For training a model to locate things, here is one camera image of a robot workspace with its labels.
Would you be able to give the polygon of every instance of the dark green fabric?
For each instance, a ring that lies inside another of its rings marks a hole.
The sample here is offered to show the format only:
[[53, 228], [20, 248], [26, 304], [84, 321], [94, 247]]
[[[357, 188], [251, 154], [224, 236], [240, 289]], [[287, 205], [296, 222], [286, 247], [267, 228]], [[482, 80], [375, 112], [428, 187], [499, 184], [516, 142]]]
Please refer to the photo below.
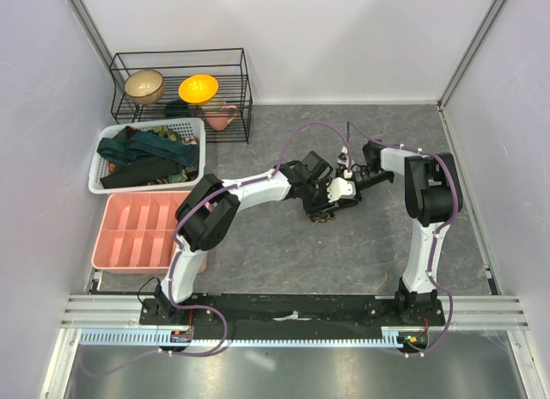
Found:
[[185, 145], [155, 132], [136, 131], [130, 139], [102, 138], [97, 152], [109, 162], [128, 165], [139, 157], [158, 156], [176, 161], [182, 168], [199, 162], [199, 146]]
[[97, 152], [106, 160], [120, 165], [133, 163], [139, 157], [138, 151], [128, 151], [125, 140], [115, 138], [102, 138]]
[[151, 132], [136, 132], [127, 143], [131, 154], [150, 153], [176, 161], [183, 167], [194, 165], [199, 160], [198, 145], [184, 145], [169, 138], [162, 138]]

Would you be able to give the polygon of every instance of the yellow bowl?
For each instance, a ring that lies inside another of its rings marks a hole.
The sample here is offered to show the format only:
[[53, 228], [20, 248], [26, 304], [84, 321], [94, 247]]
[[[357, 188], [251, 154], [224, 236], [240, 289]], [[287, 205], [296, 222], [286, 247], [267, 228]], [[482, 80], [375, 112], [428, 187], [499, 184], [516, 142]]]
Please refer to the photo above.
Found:
[[210, 75], [194, 75], [180, 85], [180, 98], [190, 104], [205, 105], [216, 94], [217, 79]]

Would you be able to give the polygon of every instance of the bowl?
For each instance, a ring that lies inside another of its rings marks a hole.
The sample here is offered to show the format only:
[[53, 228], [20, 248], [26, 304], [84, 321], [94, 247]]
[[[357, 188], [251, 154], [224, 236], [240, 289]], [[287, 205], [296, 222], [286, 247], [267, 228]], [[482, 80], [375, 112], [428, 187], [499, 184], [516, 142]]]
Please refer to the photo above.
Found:
[[124, 84], [124, 91], [137, 104], [154, 104], [164, 95], [164, 77], [158, 71], [142, 70], [130, 75]]
[[210, 75], [193, 75], [181, 83], [180, 98], [190, 104], [205, 105], [217, 92], [217, 79]]

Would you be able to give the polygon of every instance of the gray mat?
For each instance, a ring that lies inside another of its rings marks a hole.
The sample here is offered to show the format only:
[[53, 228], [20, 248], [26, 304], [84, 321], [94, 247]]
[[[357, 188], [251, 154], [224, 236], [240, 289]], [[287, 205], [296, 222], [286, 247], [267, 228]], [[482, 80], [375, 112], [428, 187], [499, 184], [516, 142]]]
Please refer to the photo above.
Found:
[[[351, 120], [370, 135], [437, 152], [448, 151], [435, 106], [257, 106], [250, 145], [208, 144], [207, 172], [219, 178], [255, 175], [272, 167], [298, 125], [327, 121], [343, 131]], [[364, 140], [354, 132], [351, 153], [363, 163]], [[315, 150], [335, 163], [342, 143], [326, 128], [298, 134], [286, 161]], [[250, 208], [235, 218], [225, 240], [208, 254], [197, 292], [393, 294], [411, 245], [411, 219], [401, 177], [366, 190], [357, 207], [313, 224], [298, 200]], [[146, 276], [105, 273], [102, 291], [136, 291]], [[489, 294], [468, 212], [449, 230], [438, 280], [461, 295]]]

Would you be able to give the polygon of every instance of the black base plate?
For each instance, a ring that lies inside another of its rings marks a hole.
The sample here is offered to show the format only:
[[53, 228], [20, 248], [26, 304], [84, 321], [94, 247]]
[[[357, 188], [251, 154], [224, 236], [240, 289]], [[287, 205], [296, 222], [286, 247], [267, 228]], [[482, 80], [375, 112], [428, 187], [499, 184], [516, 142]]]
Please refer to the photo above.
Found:
[[[193, 294], [183, 305], [202, 304], [220, 310], [229, 324], [229, 340], [325, 340], [380, 338], [381, 327], [443, 326], [441, 302], [437, 310], [410, 310], [398, 315], [392, 298], [341, 295]], [[300, 319], [273, 320], [295, 314]], [[217, 315], [193, 310], [196, 339], [219, 339], [223, 324]], [[139, 323], [174, 326], [189, 324], [187, 311], [172, 316], [154, 298], [144, 300]]]

